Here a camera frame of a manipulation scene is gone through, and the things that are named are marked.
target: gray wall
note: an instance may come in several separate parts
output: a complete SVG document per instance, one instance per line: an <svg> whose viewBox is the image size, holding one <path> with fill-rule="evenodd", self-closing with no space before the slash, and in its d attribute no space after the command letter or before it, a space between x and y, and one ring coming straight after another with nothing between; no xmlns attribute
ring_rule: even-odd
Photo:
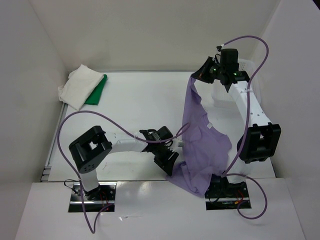
<svg viewBox="0 0 320 240"><path fill-rule="evenodd" d="M28 0L0 1L0 238L15 238L40 180L66 69Z"/></svg>
<svg viewBox="0 0 320 240"><path fill-rule="evenodd" d="M30 0L69 71L195 70L260 35L278 0ZM254 40L234 46L248 58Z"/></svg>
<svg viewBox="0 0 320 240"><path fill-rule="evenodd" d="M312 0L282 0L263 38L262 107L282 134L272 159L286 178L307 240L320 236L320 11ZM261 45L253 60L260 63Z"/></svg>

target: green cloth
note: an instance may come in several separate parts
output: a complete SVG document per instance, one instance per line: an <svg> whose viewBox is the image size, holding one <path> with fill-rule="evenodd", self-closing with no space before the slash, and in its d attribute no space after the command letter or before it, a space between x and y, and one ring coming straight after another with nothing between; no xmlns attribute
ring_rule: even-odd
<svg viewBox="0 0 320 240"><path fill-rule="evenodd" d="M86 99L84 104L98 105L98 103L100 101L101 94L102 94L102 90L104 89L104 86L106 84L107 78L108 78L107 75L104 74L102 80L95 87L95 89L92 91L90 96Z"/></svg>

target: folded white cloth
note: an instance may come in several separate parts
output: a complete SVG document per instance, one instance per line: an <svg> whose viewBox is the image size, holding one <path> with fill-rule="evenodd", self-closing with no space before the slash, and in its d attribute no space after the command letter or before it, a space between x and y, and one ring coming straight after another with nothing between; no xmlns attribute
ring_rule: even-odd
<svg viewBox="0 0 320 240"><path fill-rule="evenodd" d="M69 74L69 80L64 86L58 87L59 100L69 104L75 110L80 110L104 75L82 65Z"/></svg>

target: white laundry basket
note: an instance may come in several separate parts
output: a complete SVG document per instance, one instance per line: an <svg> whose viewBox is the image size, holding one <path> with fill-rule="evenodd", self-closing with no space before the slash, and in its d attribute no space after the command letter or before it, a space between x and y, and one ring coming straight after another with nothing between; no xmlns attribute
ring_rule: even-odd
<svg viewBox="0 0 320 240"><path fill-rule="evenodd" d="M239 71L246 71L251 78L252 74L256 70L256 65L253 61L238 59L239 63ZM259 86L259 76L255 75L252 80L251 86L253 88L253 92L258 100L259 104L261 103L261 95L260 95L260 86ZM214 106L218 108L232 108L236 107L236 103L232 99L232 97L227 93L225 87L220 83L219 80L215 80L212 84L212 99L214 101Z"/></svg>

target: purple cloth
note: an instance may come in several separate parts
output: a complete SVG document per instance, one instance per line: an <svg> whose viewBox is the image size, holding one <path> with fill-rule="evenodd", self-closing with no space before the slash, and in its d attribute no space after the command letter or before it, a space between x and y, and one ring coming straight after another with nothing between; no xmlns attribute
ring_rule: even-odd
<svg viewBox="0 0 320 240"><path fill-rule="evenodd" d="M212 174L221 176L227 168L231 142L227 135L218 132L209 122L195 87L196 79L190 77L185 94L182 124L190 123L182 135L185 161L177 164L167 180L188 192L203 197Z"/></svg>

